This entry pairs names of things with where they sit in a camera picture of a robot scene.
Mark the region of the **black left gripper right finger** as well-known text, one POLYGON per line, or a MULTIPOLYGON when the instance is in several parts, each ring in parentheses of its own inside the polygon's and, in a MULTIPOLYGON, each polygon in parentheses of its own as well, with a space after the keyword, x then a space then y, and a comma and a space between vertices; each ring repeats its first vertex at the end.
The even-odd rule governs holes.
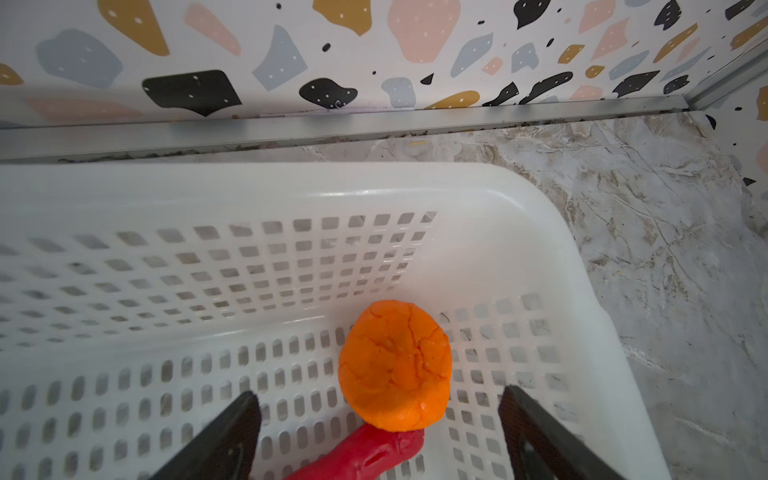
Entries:
POLYGON ((623 479, 523 389, 507 386, 498 414, 516 479, 623 479))

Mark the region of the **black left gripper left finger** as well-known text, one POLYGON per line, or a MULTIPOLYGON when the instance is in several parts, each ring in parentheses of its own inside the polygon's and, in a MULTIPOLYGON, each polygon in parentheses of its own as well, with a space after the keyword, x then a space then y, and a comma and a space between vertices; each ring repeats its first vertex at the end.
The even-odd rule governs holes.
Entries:
POLYGON ((258 397, 246 391, 151 479, 248 479, 261 425, 258 397))

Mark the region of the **red toy chili pepper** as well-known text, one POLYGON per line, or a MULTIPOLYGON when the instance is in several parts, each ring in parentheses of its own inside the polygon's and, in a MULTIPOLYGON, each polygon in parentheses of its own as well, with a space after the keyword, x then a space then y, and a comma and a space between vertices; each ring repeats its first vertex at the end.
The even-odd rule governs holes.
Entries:
POLYGON ((364 424, 330 453, 300 468, 288 479, 377 479, 416 456, 425 431, 389 432, 364 424))

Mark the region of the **orange toy fruit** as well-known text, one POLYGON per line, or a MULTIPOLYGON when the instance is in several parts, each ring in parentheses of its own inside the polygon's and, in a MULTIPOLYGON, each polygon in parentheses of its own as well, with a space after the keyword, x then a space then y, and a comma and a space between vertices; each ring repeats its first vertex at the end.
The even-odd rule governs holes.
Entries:
POLYGON ((443 418, 452 363, 449 338, 432 316, 413 303, 382 300, 351 328, 338 379, 366 423, 389 432, 415 431, 443 418))

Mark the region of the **white plastic basket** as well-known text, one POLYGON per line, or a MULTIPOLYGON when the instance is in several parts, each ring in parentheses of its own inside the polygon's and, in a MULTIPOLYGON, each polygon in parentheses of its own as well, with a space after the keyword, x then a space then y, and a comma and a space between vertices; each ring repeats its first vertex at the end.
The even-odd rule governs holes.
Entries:
POLYGON ((668 477, 555 206, 500 167, 392 163, 3 167, 1 475, 148 479, 252 392, 252 477, 285 478, 361 425, 339 356, 379 300, 452 351, 445 414, 387 478, 512 478, 507 386, 668 477))

